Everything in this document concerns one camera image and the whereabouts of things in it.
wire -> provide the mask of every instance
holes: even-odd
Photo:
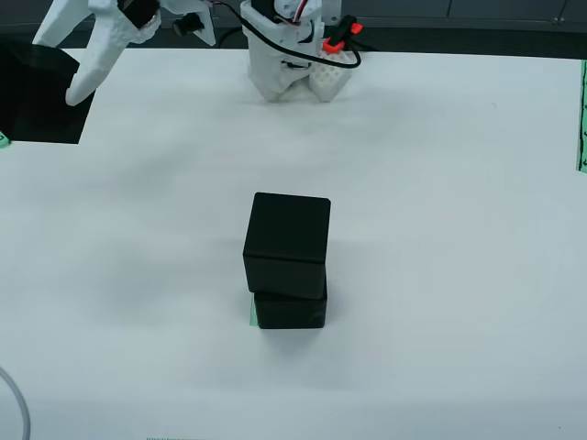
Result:
[[[277,15],[275,18],[277,18],[278,20],[282,21],[283,23],[285,23],[287,25],[295,26],[297,28],[299,28],[302,25],[302,23],[300,23],[299,21],[292,21],[292,20],[285,18],[284,16]]]
[[[352,53],[355,56],[355,58],[357,59],[352,64],[347,64],[347,63],[344,63],[344,62],[336,62],[336,61],[332,61],[332,60],[325,60],[323,58],[314,57],[312,55],[306,55],[305,53],[296,52],[295,50],[290,50],[290,49],[287,49],[287,48],[284,48],[284,47],[280,46],[279,44],[275,44],[273,41],[271,41],[270,39],[268,39],[267,37],[265,37],[263,34],[261,34],[257,30],[256,27],[254,27],[253,25],[251,25],[249,21],[247,21],[245,18],[243,18],[235,10],[235,8],[232,7],[231,5],[229,5],[227,3],[224,3],[224,2],[218,2],[218,1],[215,1],[214,4],[215,5],[226,6],[228,9],[230,9],[230,12],[232,12],[235,15],[235,17],[238,19],[238,21],[240,21],[240,23],[242,24],[242,26],[244,26],[250,32],[252,32],[255,35],[255,37],[257,37],[258,39],[260,39],[263,43],[265,43],[270,48],[275,49],[275,50],[278,50],[279,52],[284,53],[285,55],[289,55],[291,57],[296,57],[296,58],[299,58],[301,60],[317,62],[318,64],[326,64],[326,66],[338,67],[340,69],[357,69],[360,66],[360,64],[361,64],[360,54],[357,51],[357,49],[355,49],[355,47],[350,42],[349,42],[349,48],[352,51]]]
[[[27,402],[18,389],[17,384],[12,380],[10,375],[0,367],[0,378],[4,379],[8,388],[17,398],[20,414],[22,415],[22,440],[30,440],[30,414],[28,413]]]
[[[302,14],[304,12],[305,6],[308,4],[308,0],[302,0],[302,2],[300,3],[299,7],[297,8],[297,12],[295,13],[295,16],[293,18],[293,21],[298,22],[300,21],[300,18],[302,17]]]
[[[224,43],[227,42],[227,39],[235,34],[238,34],[239,32],[242,32],[242,27],[234,27],[228,30],[218,41],[218,48],[222,49],[222,46],[224,46]]]

white robotic arm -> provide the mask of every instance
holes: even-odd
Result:
[[[337,66],[360,65],[357,52],[355,64],[340,50],[321,52],[322,1],[245,0],[240,15],[223,2],[213,2],[228,6],[243,24],[249,39],[250,78],[268,101],[278,100],[292,83],[308,76],[310,88],[322,101],[329,101],[350,76],[350,70]],[[325,1],[331,2],[330,14],[339,17],[340,2]],[[94,31],[65,97],[68,105],[77,105],[102,84],[128,43],[141,44],[155,35],[161,8],[184,15],[175,22],[178,33],[194,33],[214,45],[211,5],[204,0],[54,0],[34,43],[56,47],[94,14]]]
[[[108,76],[128,43],[151,39],[161,25],[161,7],[196,14],[183,31],[216,44],[208,3],[202,0],[54,0],[33,43],[56,47],[83,20],[95,15],[94,31],[65,100],[78,105]]]

white tabletop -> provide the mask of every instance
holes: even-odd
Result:
[[[246,60],[128,50],[80,146],[0,153],[32,439],[586,438],[580,63],[369,54],[266,104]],[[322,330],[249,326],[255,192],[332,201]]]

black cube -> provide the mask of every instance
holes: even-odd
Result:
[[[326,283],[319,300],[255,293],[257,322],[259,328],[267,330],[322,328],[327,319],[327,303]]]
[[[0,41],[0,60],[0,131],[13,141],[79,143],[94,98],[65,103],[79,63],[60,49],[12,41]]]
[[[243,257],[254,293],[322,300],[330,201],[255,194]]]

robot finger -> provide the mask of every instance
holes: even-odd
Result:
[[[57,47],[90,14],[87,0],[54,0],[33,44]]]
[[[159,11],[140,29],[118,9],[110,14],[96,14],[94,31],[65,95],[65,102],[74,106],[85,100],[104,82],[128,43],[140,44],[152,38],[160,24]]]

